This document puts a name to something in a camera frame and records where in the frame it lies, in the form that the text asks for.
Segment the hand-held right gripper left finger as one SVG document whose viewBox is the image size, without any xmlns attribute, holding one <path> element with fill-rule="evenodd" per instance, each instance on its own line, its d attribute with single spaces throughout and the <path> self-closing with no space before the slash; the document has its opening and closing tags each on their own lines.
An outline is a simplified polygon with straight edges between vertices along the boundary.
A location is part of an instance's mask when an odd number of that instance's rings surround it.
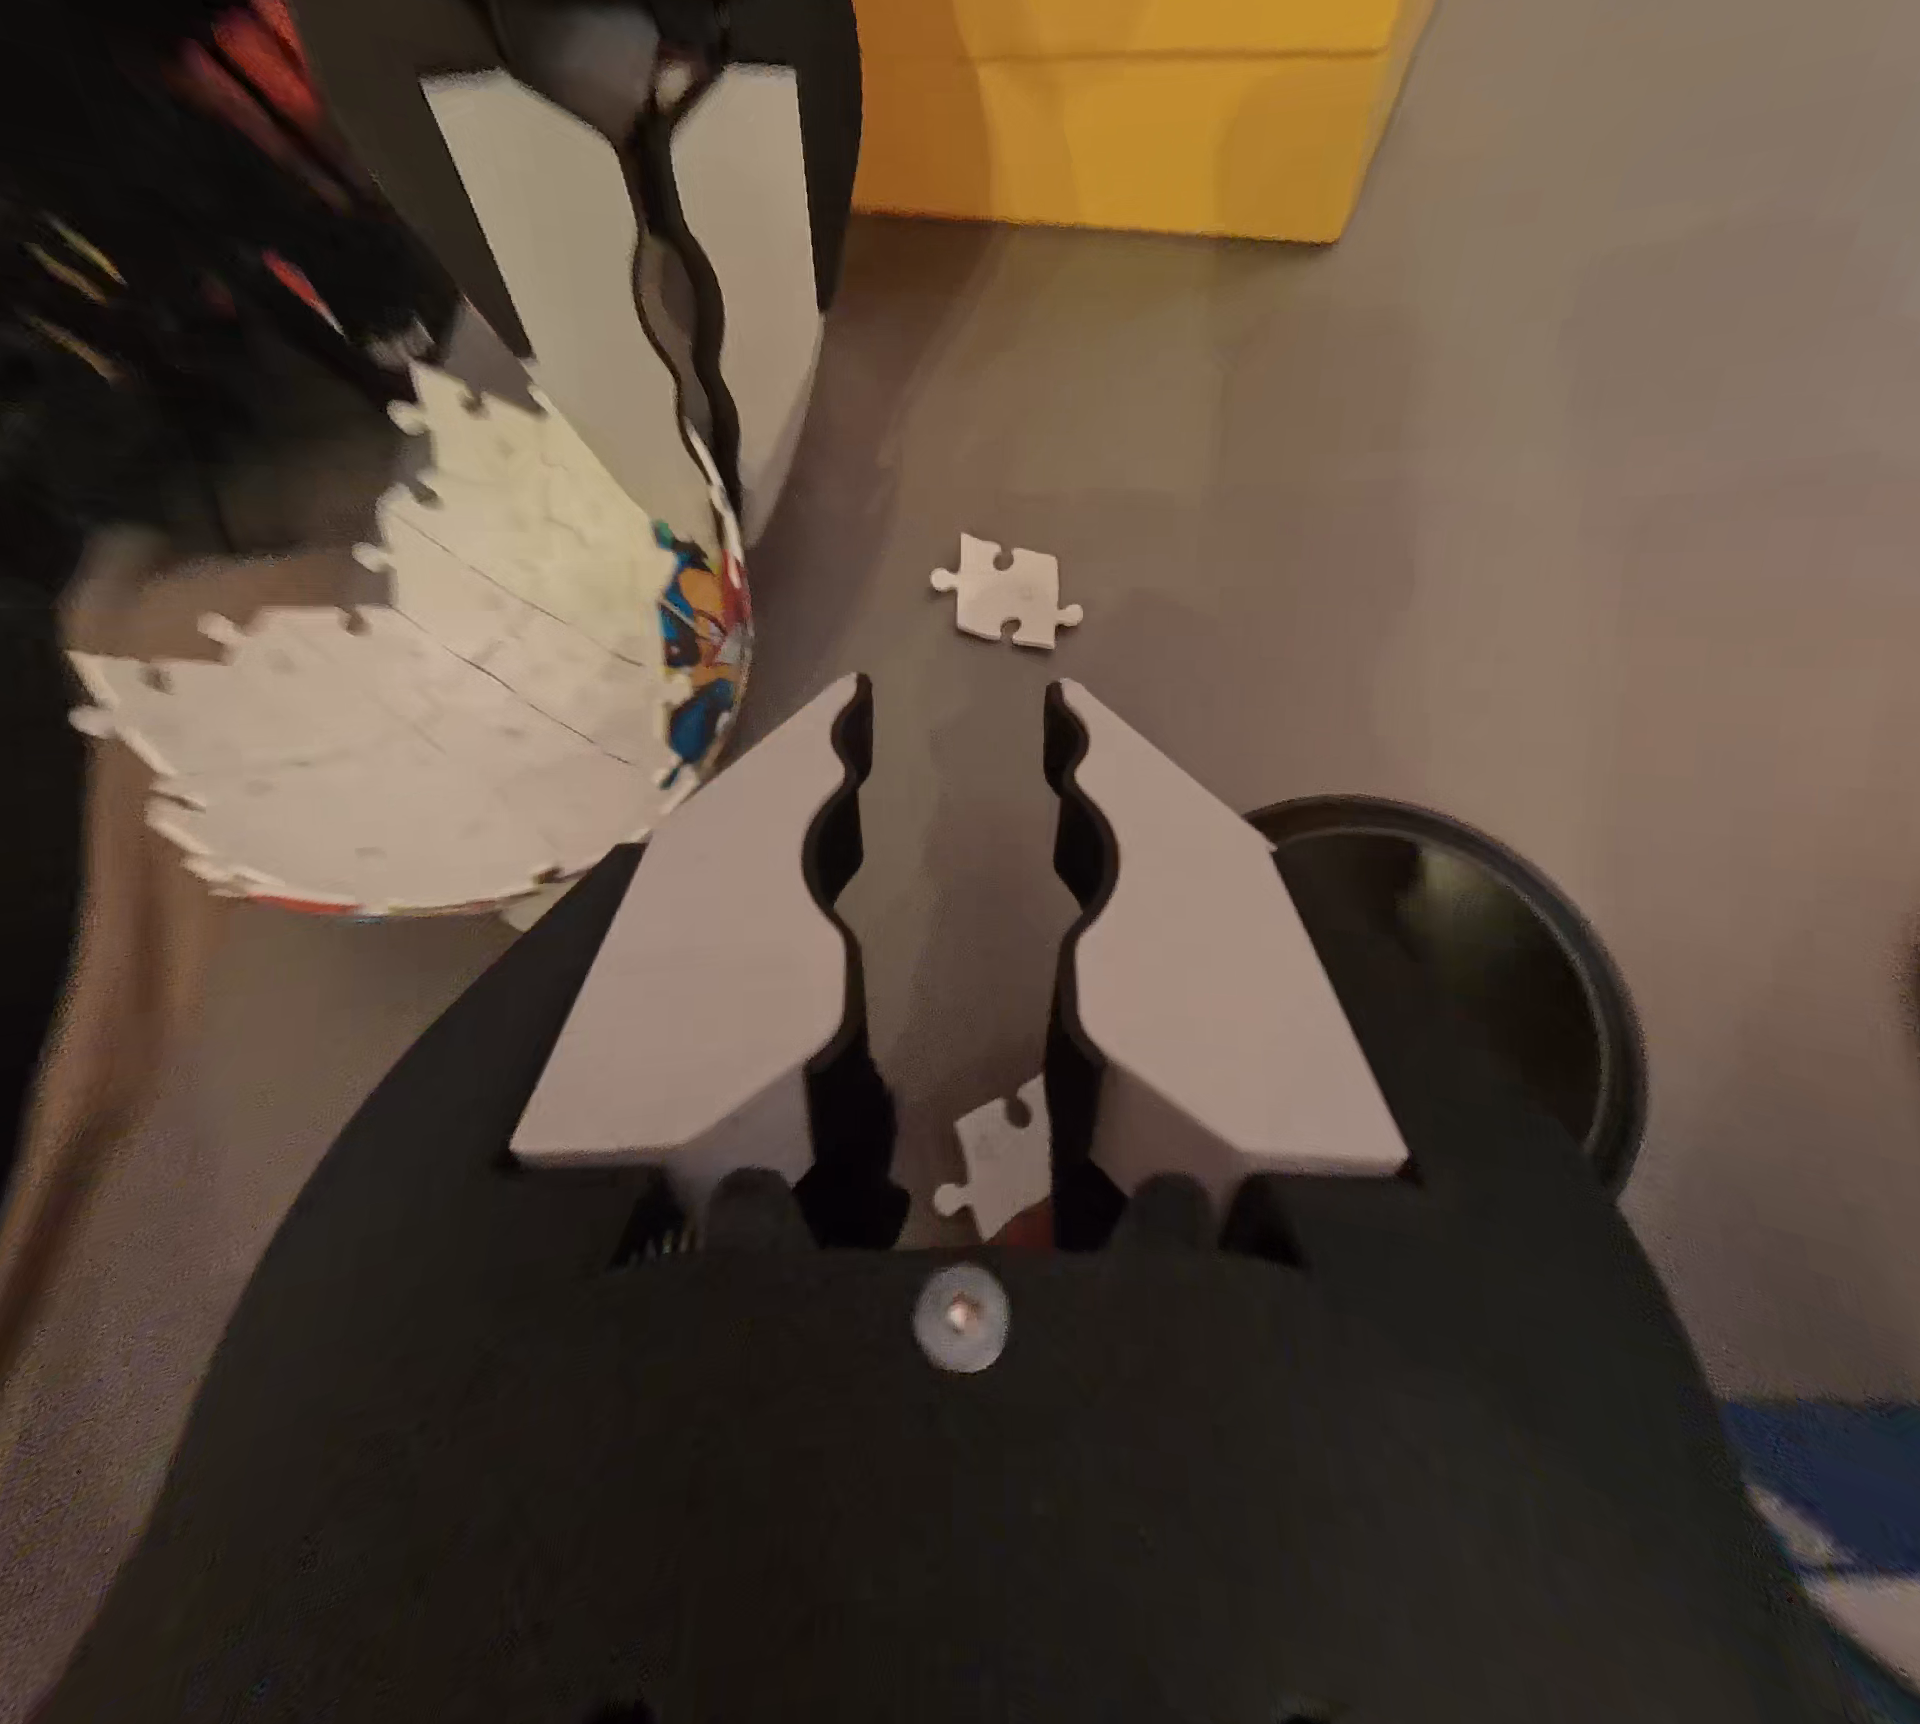
<svg viewBox="0 0 1920 1724">
<path fill-rule="evenodd" d="M 872 682 L 848 675 L 654 831 L 519 1119 L 519 1166 L 652 1170 L 693 1219 L 756 1170 L 827 1247 L 901 1240 L 898 1107 L 839 910 L 872 748 Z"/>
</svg>

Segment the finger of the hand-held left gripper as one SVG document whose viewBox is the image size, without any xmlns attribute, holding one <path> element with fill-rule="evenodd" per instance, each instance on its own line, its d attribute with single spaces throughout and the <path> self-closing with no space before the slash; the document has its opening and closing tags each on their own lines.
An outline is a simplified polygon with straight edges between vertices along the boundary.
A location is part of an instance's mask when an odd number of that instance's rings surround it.
<svg viewBox="0 0 1920 1724">
<path fill-rule="evenodd" d="M 606 469 L 693 469 L 641 313 L 641 225 L 613 145 L 505 71 L 425 99 L 525 333 L 533 386 Z"/>
<path fill-rule="evenodd" d="M 806 199 L 801 80 L 733 64 L 679 120 L 668 169 L 691 247 L 716 286 L 701 311 L 689 260 L 659 248 L 648 290 L 714 465 L 730 462 L 734 514 L 756 547 L 792 472 L 825 340 Z"/>
</svg>

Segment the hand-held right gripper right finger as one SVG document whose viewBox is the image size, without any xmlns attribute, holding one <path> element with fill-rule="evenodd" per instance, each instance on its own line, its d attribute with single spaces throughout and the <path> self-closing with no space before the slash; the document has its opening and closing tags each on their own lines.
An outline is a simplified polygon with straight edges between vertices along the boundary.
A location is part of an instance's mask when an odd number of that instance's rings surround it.
<svg viewBox="0 0 1920 1724">
<path fill-rule="evenodd" d="M 1052 865 L 1076 910 L 1044 1048 L 1050 1215 L 1099 1247 L 1159 1178 L 1225 1219 L 1257 1178 L 1411 1160 L 1260 831 L 1076 680 L 1043 704 Z"/>
</svg>

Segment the partly built puzzle ball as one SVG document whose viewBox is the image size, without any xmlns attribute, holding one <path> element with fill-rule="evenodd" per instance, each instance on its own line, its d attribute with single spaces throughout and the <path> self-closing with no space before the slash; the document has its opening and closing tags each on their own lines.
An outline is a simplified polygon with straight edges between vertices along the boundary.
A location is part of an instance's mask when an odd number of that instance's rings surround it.
<svg viewBox="0 0 1920 1724">
<path fill-rule="evenodd" d="M 201 624 L 212 652 L 66 655 L 77 727 L 156 769 L 151 829 L 222 899 L 333 918 L 505 912 L 641 844 L 709 775 L 746 680 L 743 536 L 648 513 L 538 393 L 420 365 L 364 549 L 372 609 Z"/>
</svg>

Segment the white puzzle piece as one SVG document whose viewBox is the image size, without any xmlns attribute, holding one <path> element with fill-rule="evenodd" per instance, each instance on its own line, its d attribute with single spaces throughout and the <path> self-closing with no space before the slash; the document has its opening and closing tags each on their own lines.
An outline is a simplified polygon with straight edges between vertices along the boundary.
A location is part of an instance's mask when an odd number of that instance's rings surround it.
<svg viewBox="0 0 1920 1724">
<path fill-rule="evenodd" d="M 1052 1141 L 1046 1084 L 1039 1074 L 1008 1096 L 992 1098 L 954 1120 L 961 1176 L 936 1185 L 935 1212 L 967 1222 L 983 1240 L 1008 1235 L 1049 1206 Z"/>
<path fill-rule="evenodd" d="M 1062 601 L 1058 558 L 1022 547 L 963 534 L 954 569 L 928 574 L 935 594 L 950 598 L 954 629 L 967 638 L 1052 652 L 1058 636 L 1086 622 L 1081 605 Z"/>
</svg>

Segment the black round ball stand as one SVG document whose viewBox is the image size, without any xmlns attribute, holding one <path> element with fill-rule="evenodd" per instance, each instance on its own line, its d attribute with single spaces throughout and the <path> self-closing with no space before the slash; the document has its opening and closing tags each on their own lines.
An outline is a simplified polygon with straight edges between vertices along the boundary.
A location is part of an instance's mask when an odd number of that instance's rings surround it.
<svg viewBox="0 0 1920 1724">
<path fill-rule="evenodd" d="M 1643 1023 L 1610 949 L 1538 866 L 1428 807 L 1315 794 L 1251 811 L 1281 868 L 1324 872 L 1424 968 L 1620 1201 L 1649 1120 Z"/>
</svg>

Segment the person's dark printed clothing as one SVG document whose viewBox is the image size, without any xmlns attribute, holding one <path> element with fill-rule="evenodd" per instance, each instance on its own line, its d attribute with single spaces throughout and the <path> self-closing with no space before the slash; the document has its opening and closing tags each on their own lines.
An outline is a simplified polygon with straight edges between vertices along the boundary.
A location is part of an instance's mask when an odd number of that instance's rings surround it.
<svg viewBox="0 0 1920 1724">
<path fill-rule="evenodd" d="M 59 609 L 90 540 L 229 536 L 307 375 L 370 399 L 444 271 L 335 134 L 284 0 L 2 0 L 2 1159 L 73 963 L 84 742 Z"/>
</svg>

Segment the person's beige trousers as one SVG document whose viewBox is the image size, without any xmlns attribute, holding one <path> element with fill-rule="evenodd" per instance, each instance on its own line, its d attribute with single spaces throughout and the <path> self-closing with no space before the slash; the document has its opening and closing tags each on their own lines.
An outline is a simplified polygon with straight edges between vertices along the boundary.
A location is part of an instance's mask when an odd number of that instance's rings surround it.
<svg viewBox="0 0 1920 1724">
<path fill-rule="evenodd" d="M 56 659 L 206 656 L 209 617 L 249 629 L 275 609 L 355 613 L 389 584 L 363 547 L 167 560 L 152 532 L 114 530 L 84 553 L 56 609 Z M 22 1124 L 4 1166 L 4 1366 L 42 1309 L 93 1185 L 184 1045 L 224 929 L 222 901 L 148 823 L 156 769 L 111 739 L 79 740 L 79 915 L 52 1021 L 22 1076 Z"/>
</svg>

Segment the blue and white sheet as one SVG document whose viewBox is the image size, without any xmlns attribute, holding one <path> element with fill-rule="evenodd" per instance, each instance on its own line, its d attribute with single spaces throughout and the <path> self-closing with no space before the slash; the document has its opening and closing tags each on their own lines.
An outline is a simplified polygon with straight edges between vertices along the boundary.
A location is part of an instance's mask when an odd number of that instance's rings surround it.
<svg viewBox="0 0 1920 1724">
<path fill-rule="evenodd" d="M 1876 1721 L 1919 1717 L 1919 1402 L 1741 1398 L 1746 1494 Z"/>
</svg>

